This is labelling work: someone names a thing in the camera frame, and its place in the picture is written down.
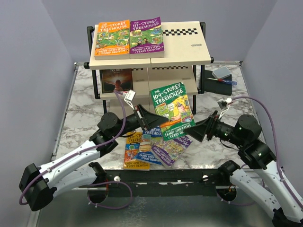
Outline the beige three-tier shelf rack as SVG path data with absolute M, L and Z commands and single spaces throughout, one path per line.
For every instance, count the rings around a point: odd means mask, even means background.
M 196 97 L 201 90 L 196 85 L 196 68 L 211 62 L 205 43 L 205 23 L 199 21 L 163 22 L 165 53 L 163 58 L 96 60 L 94 49 L 98 26 L 87 27 L 90 60 L 84 67 L 90 69 L 93 79 L 94 98 L 109 100 L 111 110 L 117 109 L 115 95 L 103 93 L 99 80 L 105 69 L 132 69 L 135 99 L 150 109 L 150 90 L 176 82 L 184 82 L 187 94 L 192 96 L 192 113 L 196 113 Z

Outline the yellow 130-Storey Treehouse book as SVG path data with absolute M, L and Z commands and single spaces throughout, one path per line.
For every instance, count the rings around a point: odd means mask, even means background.
M 124 154 L 124 170 L 150 170 L 150 164 L 137 160 L 136 156 L 139 153 L 139 147 L 141 144 L 142 133 L 134 132 L 128 133 L 125 144 L 125 154 Z

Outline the blue 91-Storey Treehouse book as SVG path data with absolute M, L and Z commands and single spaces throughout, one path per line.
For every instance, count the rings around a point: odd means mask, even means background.
M 161 140 L 162 140 L 162 133 L 159 126 L 147 131 L 143 131 L 139 150 L 137 155 L 135 156 L 135 159 L 152 165 L 161 166 L 162 163 L 152 153 L 152 146 L 156 142 L 159 142 Z

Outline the dark Three Days To See book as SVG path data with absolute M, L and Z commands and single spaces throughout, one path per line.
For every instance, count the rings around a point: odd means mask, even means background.
M 102 71 L 102 93 L 123 92 L 133 89 L 131 69 L 113 69 Z

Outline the lilac Treehouse book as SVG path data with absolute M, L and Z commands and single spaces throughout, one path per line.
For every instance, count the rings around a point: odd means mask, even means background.
M 152 142 L 151 152 L 165 167 L 172 167 L 192 142 L 188 136 L 168 141 L 158 138 Z

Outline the grey small case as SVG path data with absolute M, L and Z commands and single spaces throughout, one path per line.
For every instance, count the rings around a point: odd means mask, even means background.
M 225 78 L 229 77 L 231 74 L 232 73 L 226 66 L 223 66 L 221 68 L 218 68 L 218 69 L 212 71 L 212 76 L 215 79 L 225 79 Z

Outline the purple 117-Storey Treehouse book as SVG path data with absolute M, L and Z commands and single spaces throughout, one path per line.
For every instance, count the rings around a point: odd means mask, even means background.
M 130 22 L 131 59 L 163 58 L 164 52 L 160 17 Z

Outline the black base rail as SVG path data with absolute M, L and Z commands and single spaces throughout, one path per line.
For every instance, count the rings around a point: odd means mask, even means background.
M 219 169 L 93 170 L 92 189 L 109 197 L 215 196 L 229 176 Z

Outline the orange 39-Storey Treehouse book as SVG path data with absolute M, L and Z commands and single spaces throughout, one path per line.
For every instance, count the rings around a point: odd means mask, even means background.
M 100 22 L 95 41 L 96 60 L 130 58 L 130 21 Z

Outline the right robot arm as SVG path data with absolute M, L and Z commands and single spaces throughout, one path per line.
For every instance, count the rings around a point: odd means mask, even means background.
M 303 209 L 299 207 L 282 182 L 276 166 L 276 156 L 269 146 L 259 140 L 262 132 L 256 118 L 249 114 L 241 115 L 235 126 L 220 121 L 217 112 L 197 125 L 184 130 L 185 134 L 199 142 L 217 137 L 239 147 L 238 155 L 268 186 L 267 189 L 252 180 L 233 161 L 220 166 L 217 179 L 223 185 L 230 183 L 249 195 L 271 217 L 276 227 L 301 227 Z

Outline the red blue screwdriver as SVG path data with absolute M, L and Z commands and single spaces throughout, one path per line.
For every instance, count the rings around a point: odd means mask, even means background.
M 209 80 L 214 80 L 220 83 L 224 83 L 224 84 L 228 84 L 228 85 L 237 85 L 236 81 L 232 81 L 232 80 L 226 80 L 226 79 L 215 79 L 215 78 L 207 78 Z

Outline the black box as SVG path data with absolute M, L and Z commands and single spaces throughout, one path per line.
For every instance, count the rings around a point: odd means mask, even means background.
M 202 91 L 211 92 L 220 95 L 230 96 L 232 94 L 232 85 L 218 82 L 214 79 L 212 71 L 205 70 L 201 76 Z

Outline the green 104-Storey Treehouse book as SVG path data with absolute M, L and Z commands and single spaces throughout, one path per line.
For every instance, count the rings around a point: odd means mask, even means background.
M 185 136 L 184 130 L 195 125 L 183 82 L 152 89 L 150 95 L 155 113 L 168 118 L 160 125 L 164 141 Z

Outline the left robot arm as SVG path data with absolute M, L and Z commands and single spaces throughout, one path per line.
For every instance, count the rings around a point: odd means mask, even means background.
M 138 128 L 149 130 L 166 122 L 167 117 L 151 113 L 141 104 L 135 106 L 133 114 L 124 115 L 122 119 L 115 113 L 105 113 L 98 123 L 98 130 L 78 148 L 47 164 L 36 166 L 31 163 L 25 167 L 19 183 L 19 204 L 29 205 L 32 211 L 44 208 L 60 190 L 58 184 L 63 178 L 110 153 L 118 145 L 117 138 Z

